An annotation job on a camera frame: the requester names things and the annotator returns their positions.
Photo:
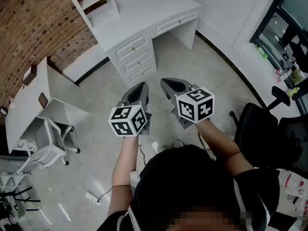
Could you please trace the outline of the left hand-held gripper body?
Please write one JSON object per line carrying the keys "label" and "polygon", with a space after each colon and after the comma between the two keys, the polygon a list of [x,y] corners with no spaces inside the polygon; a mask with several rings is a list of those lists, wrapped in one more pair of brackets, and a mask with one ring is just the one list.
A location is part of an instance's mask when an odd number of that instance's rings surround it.
{"label": "left hand-held gripper body", "polygon": [[141,102],[134,105],[119,102],[112,108],[108,123],[117,137],[149,135],[151,116],[147,105]]}

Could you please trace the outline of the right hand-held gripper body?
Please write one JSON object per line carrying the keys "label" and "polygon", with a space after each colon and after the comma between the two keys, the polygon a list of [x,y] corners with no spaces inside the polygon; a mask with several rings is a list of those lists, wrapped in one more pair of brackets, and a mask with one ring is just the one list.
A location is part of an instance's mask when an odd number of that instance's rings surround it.
{"label": "right hand-held gripper body", "polygon": [[176,96],[178,116],[198,124],[214,115],[215,95],[205,87],[192,87]]}

